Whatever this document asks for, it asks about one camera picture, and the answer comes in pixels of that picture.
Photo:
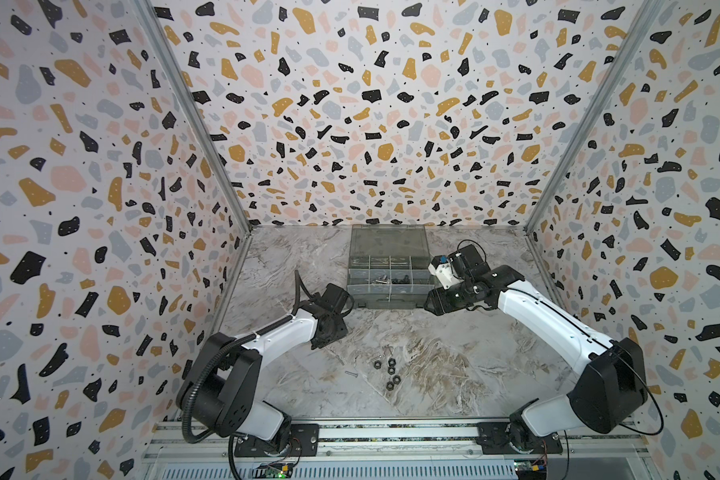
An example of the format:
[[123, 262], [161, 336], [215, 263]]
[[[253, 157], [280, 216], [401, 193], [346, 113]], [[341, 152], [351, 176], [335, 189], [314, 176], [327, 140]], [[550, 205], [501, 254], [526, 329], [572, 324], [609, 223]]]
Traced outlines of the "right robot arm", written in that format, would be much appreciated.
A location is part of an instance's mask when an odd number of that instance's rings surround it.
[[428, 271], [439, 283], [424, 303], [443, 316], [461, 310], [500, 310], [545, 341], [577, 380], [571, 391], [531, 400], [509, 417], [503, 437], [519, 453], [531, 453], [543, 438], [569, 429], [609, 434], [642, 407], [650, 391], [641, 347], [616, 341], [555, 305], [515, 269], [492, 268], [475, 243], [432, 258]]

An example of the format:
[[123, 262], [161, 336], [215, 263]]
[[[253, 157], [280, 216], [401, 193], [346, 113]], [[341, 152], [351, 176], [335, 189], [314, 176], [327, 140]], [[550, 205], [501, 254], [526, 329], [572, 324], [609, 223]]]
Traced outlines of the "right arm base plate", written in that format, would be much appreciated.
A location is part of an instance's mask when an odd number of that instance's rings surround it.
[[488, 421], [477, 424], [476, 443], [485, 455], [542, 455], [564, 452], [560, 437], [538, 437], [519, 422]]

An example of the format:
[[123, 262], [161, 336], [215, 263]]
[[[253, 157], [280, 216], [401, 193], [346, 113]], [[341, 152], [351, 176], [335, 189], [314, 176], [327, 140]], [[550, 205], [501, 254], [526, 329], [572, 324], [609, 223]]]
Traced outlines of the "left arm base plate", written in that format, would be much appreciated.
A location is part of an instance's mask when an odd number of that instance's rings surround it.
[[272, 439], [247, 435], [236, 445], [236, 458], [315, 457], [319, 445], [318, 423], [296, 423], [282, 426]]

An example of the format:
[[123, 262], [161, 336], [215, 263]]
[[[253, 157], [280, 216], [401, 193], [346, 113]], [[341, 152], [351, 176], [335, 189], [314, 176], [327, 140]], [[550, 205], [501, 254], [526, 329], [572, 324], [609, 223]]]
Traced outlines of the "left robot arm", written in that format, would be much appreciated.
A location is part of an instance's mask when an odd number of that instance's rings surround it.
[[219, 332], [207, 339], [176, 399], [187, 443], [212, 435], [244, 436], [273, 453], [290, 443], [291, 416], [255, 399], [260, 373], [299, 345], [321, 349], [343, 339], [348, 334], [345, 317], [354, 308], [354, 298], [333, 283], [301, 298], [304, 292], [298, 282], [291, 313], [258, 331], [242, 337]]

